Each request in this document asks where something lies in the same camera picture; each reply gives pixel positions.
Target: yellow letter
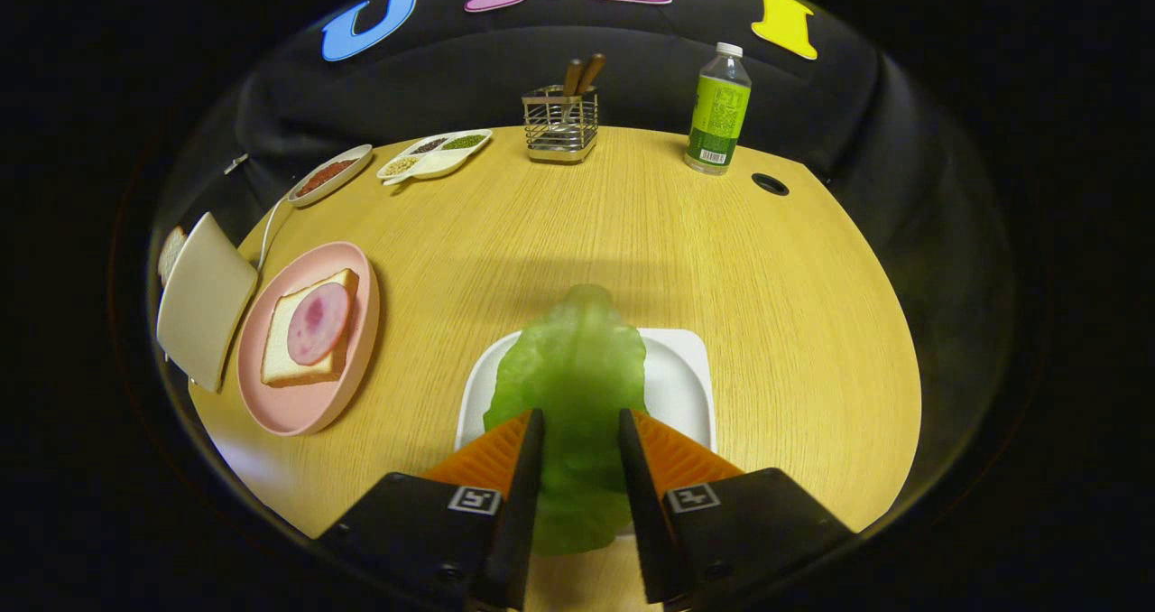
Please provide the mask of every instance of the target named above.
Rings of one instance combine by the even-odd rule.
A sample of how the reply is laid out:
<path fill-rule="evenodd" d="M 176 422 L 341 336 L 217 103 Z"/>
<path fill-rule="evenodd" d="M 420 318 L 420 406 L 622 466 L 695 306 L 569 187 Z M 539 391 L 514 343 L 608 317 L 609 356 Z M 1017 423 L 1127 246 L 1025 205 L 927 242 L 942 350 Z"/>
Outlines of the yellow letter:
<path fill-rule="evenodd" d="M 754 33 L 805 60 L 818 59 L 806 32 L 806 16 L 814 15 L 808 7 L 797 0 L 762 0 L 762 23 L 750 24 Z"/>

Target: bottle cap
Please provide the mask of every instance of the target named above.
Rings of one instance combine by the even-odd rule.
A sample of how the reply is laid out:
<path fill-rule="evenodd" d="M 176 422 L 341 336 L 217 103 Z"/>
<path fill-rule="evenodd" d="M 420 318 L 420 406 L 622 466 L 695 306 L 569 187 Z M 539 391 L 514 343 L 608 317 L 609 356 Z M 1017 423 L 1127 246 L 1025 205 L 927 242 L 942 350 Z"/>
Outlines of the bottle cap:
<path fill-rule="evenodd" d="M 732 57 L 742 57 L 740 45 L 722 44 L 722 42 L 720 40 L 717 50 L 723 54 L 730 54 Z"/>

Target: plastic bottle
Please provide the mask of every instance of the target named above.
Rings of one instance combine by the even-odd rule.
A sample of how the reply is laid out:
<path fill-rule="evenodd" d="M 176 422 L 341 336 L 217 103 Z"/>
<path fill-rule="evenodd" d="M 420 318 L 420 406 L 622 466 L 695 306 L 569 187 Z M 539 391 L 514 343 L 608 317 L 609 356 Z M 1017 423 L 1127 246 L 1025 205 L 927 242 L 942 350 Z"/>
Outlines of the plastic bottle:
<path fill-rule="evenodd" d="M 698 97 L 683 159 L 698 172 L 725 173 L 733 159 L 750 103 L 750 76 L 742 47 L 718 42 L 717 57 L 698 75 Z"/>

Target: metal wire basket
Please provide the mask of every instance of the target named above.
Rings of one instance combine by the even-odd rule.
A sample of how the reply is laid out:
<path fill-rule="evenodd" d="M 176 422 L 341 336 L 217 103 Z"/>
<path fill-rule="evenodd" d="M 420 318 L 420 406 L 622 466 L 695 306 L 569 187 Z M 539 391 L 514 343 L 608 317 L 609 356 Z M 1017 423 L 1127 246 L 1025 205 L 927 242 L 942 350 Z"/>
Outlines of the metal wire basket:
<path fill-rule="evenodd" d="M 529 158 L 582 163 L 597 143 L 597 89 L 565 97 L 560 84 L 522 95 Z"/>

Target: white bread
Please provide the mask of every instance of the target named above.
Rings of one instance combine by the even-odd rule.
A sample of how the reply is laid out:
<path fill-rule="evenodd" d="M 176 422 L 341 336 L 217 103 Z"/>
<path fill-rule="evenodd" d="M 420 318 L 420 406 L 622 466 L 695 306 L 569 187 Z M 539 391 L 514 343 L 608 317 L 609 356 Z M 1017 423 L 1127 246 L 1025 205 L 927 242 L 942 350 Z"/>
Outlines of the white bread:
<path fill-rule="evenodd" d="M 161 246 L 161 258 L 157 259 L 157 274 L 161 274 L 161 288 L 164 288 L 169 283 L 169 275 L 172 274 L 173 266 L 177 264 L 177 255 L 180 254 L 180 249 L 185 246 L 188 238 L 185 237 L 185 230 L 177 226 L 177 229 L 170 230 L 169 237 L 164 238 L 164 245 Z"/>
<path fill-rule="evenodd" d="M 281 296 L 273 307 L 273 321 L 269 323 L 269 336 L 264 341 L 264 357 L 261 358 L 261 382 L 269 387 L 293 387 L 300 385 L 314 385 L 314 382 L 333 382 L 341 378 L 345 368 L 345 348 L 349 342 L 349 329 L 341 334 L 337 345 L 334 345 L 327 356 L 320 361 L 310 366 L 301 366 L 289 357 L 289 323 L 292 321 L 293 312 L 305 296 L 316 290 L 321 284 L 341 283 L 349 298 L 352 299 L 357 292 L 358 276 L 352 270 L 343 269 L 328 278 L 310 284 L 301 291 L 293 291 L 292 294 Z"/>

